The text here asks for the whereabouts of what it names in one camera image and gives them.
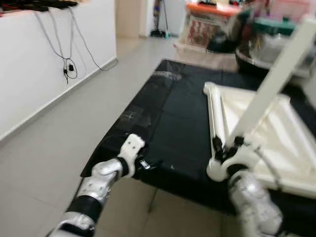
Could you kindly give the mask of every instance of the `white floor tile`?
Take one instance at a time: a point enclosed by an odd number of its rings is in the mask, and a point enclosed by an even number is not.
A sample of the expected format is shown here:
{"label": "white floor tile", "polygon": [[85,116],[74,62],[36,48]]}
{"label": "white floor tile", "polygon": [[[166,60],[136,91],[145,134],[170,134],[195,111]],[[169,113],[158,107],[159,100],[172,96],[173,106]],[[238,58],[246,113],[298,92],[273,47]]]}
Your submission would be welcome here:
{"label": "white floor tile", "polygon": [[13,140],[0,150],[0,180],[55,206],[67,183],[79,177],[93,146],[68,131],[54,132],[39,124],[33,129],[38,133]]}
{"label": "white floor tile", "polygon": [[194,50],[177,50],[175,60],[214,70],[236,72],[238,64],[234,54],[201,53]]}
{"label": "white floor tile", "polygon": [[125,38],[117,36],[117,55],[118,58],[131,53],[136,47],[143,43],[143,38]]}
{"label": "white floor tile", "polygon": [[34,237],[53,208],[5,184],[0,184],[0,232],[3,237]]}
{"label": "white floor tile", "polygon": [[76,176],[73,179],[66,182],[65,189],[61,192],[59,199],[56,202],[55,207],[58,210],[65,211],[74,198],[74,195],[78,189],[81,177]]}
{"label": "white floor tile", "polygon": [[158,191],[143,237],[219,237],[220,213]]}
{"label": "white floor tile", "polygon": [[236,216],[222,214],[222,237],[242,237],[241,225]]}
{"label": "white floor tile", "polygon": [[98,226],[123,236],[139,237],[155,189],[133,179],[121,179],[111,191]]}
{"label": "white floor tile", "polygon": [[60,222],[63,214],[63,211],[54,208],[34,237],[46,236]]}
{"label": "white floor tile", "polygon": [[120,233],[97,227],[94,237],[128,237],[128,236],[124,236]]}

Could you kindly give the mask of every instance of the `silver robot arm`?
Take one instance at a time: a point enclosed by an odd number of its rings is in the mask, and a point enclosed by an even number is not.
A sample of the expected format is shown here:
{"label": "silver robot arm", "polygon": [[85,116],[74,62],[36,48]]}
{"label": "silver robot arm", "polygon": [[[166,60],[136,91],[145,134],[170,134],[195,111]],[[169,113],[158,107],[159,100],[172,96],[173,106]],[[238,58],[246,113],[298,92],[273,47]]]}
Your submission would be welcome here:
{"label": "silver robot arm", "polygon": [[116,158],[96,164],[92,175],[83,179],[61,222],[47,237],[94,236],[95,225],[110,196],[111,186],[123,176],[134,175],[135,159],[144,145],[139,136],[130,134]]}
{"label": "silver robot arm", "polygon": [[237,171],[229,179],[229,193],[240,214],[243,237],[276,236],[282,224],[282,214],[252,172]]}

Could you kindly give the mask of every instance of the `red lid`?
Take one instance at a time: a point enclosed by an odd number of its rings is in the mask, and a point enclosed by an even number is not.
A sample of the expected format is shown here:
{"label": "red lid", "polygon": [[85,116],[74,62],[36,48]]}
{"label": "red lid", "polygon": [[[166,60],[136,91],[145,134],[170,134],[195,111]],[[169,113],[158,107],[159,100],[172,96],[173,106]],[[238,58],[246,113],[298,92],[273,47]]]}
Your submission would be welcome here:
{"label": "red lid", "polygon": [[212,13],[226,17],[234,16],[241,12],[241,8],[238,6],[220,3],[218,3],[216,6],[197,3],[187,3],[187,9],[195,12]]}

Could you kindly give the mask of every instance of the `tiled floor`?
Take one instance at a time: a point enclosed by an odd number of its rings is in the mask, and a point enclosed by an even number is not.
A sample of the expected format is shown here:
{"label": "tiled floor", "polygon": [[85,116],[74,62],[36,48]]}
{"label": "tiled floor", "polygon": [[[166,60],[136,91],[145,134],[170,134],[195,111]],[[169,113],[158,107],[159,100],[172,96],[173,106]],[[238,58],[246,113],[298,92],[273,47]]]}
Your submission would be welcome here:
{"label": "tiled floor", "polygon": [[[68,205],[94,148],[161,59],[181,60],[173,39],[148,39],[131,48],[114,68],[90,79],[1,144],[0,236],[44,236]],[[157,192],[149,213],[154,193],[153,187],[121,180],[97,236],[217,237],[224,232],[221,223],[227,217],[163,191]]]}
{"label": "tiled floor", "polygon": [[222,69],[228,72],[237,71],[237,61],[233,54],[201,53],[177,48],[174,59],[215,70]]}
{"label": "tiled floor", "polygon": [[139,46],[144,41],[144,38],[125,38],[117,36],[118,59],[131,53],[137,46]]}

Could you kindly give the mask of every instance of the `green lid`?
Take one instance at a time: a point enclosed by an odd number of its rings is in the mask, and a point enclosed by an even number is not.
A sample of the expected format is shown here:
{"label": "green lid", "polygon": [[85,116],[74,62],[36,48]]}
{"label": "green lid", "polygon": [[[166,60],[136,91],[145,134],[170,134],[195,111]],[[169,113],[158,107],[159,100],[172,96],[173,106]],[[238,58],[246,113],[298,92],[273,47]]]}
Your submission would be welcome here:
{"label": "green lid", "polygon": [[290,36],[295,27],[296,25],[293,22],[290,22],[286,17],[283,18],[283,21],[269,18],[256,18],[253,23],[253,29],[255,31],[269,35],[282,34]]}

